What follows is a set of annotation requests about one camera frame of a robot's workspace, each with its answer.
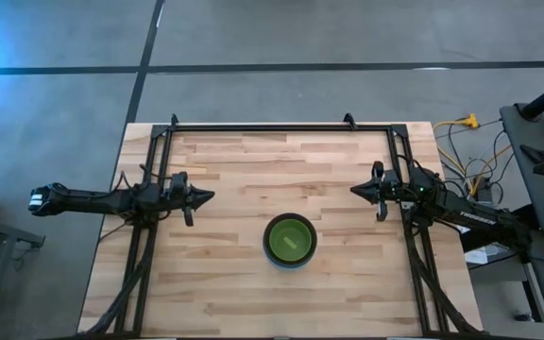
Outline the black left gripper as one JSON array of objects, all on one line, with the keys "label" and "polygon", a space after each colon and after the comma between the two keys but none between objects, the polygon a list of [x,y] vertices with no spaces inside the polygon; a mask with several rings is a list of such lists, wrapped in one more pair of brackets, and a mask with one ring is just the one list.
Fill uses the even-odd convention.
[{"label": "black left gripper", "polygon": [[168,189],[168,211],[181,210],[186,226],[194,224],[192,210],[197,210],[214,198],[214,191],[189,186],[186,172],[179,172],[171,177]]}]

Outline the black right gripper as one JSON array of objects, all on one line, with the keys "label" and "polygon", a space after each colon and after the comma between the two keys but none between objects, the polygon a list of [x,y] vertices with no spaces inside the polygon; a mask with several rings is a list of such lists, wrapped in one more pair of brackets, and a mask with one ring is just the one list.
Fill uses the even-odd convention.
[{"label": "black right gripper", "polygon": [[384,170],[381,161],[373,163],[371,175],[370,180],[356,184],[350,190],[370,204],[376,204],[378,206],[376,218],[378,221],[384,221],[388,215],[386,200],[399,201],[404,196],[403,185],[394,170]]}]

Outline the black bowl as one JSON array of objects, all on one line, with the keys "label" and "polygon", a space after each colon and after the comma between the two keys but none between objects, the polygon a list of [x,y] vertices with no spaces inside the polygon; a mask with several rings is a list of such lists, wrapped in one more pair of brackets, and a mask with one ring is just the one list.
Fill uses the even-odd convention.
[{"label": "black bowl", "polygon": [[267,224],[267,226],[266,226],[266,228],[265,228],[265,230],[263,232],[263,240],[262,240],[263,252],[264,252],[265,257],[266,258],[271,257],[271,258],[274,258],[274,259],[280,261],[271,252],[271,250],[269,249],[268,238],[269,238],[269,233],[270,233],[272,227],[275,224],[277,224],[279,221],[283,220],[283,219],[296,219],[296,220],[301,221],[302,223],[304,223],[308,227],[308,229],[310,230],[310,233],[312,234],[313,241],[312,241],[312,246],[310,248],[309,253],[307,254],[307,256],[303,260],[306,260],[306,259],[309,259],[309,258],[312,259],[313,256],[315,255],[315,252],[316,252],[316,249],[317,249],[317,244],[318,244],[318,237],[317,237],[315,227],[314,227],[314,225],[312,224],[312,222],[309,219],[307,219],[306,217],[304,217],[301,214],[297,214],[297,213],[294,213],[294,212],[285,212],[285,213],[279,214],[279,215],[275,216],[274,218],[272,218],[268,222],[268,224]]}]

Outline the green translucent bowl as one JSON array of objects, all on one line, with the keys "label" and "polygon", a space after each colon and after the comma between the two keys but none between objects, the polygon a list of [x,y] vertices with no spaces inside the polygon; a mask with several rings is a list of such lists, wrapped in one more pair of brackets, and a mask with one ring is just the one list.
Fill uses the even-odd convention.
[{"label": "green translucent bowl", "polygon": [[275,224],[268,238],[269,249],[282,262],[302,261],[312,246],[308,227],[296,219],[283,219]]}]

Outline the blue bowl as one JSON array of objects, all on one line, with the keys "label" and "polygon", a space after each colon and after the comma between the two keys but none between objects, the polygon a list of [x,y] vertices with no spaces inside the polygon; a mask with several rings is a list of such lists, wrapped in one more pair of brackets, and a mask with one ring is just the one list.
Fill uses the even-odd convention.
[{"label": "blue bowl", "polygon": [[267,257],[266,258],[274,267],[278,268],[279,270],[285,270],[285,271],[295,271],[305,268],[310,262],[311,258],[299,261],[297,263],[283,263],[280,262],[274,258]]}]

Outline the grey power adapter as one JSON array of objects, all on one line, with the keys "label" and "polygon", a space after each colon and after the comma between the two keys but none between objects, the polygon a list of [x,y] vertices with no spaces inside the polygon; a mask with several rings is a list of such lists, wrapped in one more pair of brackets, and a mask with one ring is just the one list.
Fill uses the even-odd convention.
[{"label": "grey power adapter", "polygon": [[480,187],[475,195],[476,201],[492,206],[494,204],[492,189],[489,186]]}]

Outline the black desk support bar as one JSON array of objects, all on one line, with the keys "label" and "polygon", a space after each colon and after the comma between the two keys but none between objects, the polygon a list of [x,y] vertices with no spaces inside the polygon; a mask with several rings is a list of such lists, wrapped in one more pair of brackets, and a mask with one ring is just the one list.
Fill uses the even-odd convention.
[{"label": "black desk support bar", "polygon": [[526,253],[533,242],[532,237],[528,233],[516,233],[509,230],[470,230],[460,235],[460,241],[465,252],[498,243],[517,254]]}]

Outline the white paper sheet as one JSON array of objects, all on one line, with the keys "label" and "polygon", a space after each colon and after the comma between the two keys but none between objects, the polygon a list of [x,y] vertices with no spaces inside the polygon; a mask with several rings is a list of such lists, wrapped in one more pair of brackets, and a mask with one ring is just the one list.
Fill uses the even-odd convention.
[{"label": "white paper sheet", "polygon": [[488,255],[485,248],[478,248],[465,253],[465,259],[468,264],[486,264]]}]

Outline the black aluminium table frame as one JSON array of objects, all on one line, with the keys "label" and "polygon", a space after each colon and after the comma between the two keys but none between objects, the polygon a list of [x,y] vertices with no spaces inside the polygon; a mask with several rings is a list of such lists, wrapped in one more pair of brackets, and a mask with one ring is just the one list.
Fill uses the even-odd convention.
[{"label": "black aluminium table frame", "polygon": [[[155,234],[148,280],[111,331],[132,337],[418,336],[454,323],[414,281],[401,209],[385,221],[354,195],[374,161],[438,165],[427,123],[180,124],[169,172],[214,191],[186,226],[180,212]],[[263,249],[267,224],[297,213],[318,246],[298,270]]]}]

